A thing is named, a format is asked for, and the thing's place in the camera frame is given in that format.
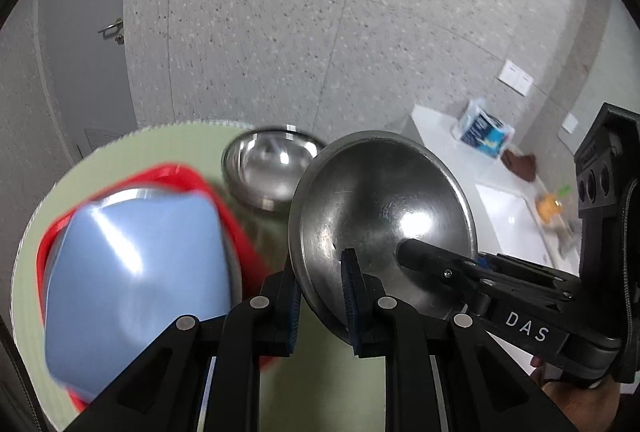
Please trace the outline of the right hand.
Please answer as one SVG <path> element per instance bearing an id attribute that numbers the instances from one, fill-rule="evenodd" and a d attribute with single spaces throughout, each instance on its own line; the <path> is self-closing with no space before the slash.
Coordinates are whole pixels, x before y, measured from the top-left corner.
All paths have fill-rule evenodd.
<path id="1" fill-rule="evenodd" d="M 532 358 L 530 366 L 535 368 L 530 378 L 555 402 L 578 431 L 610 430 L 620 406 L 619 383 L 608 377 L 596 389 L 577 389 L 567 383 L 544 382 L 544 361 L 537 356 Z"/>

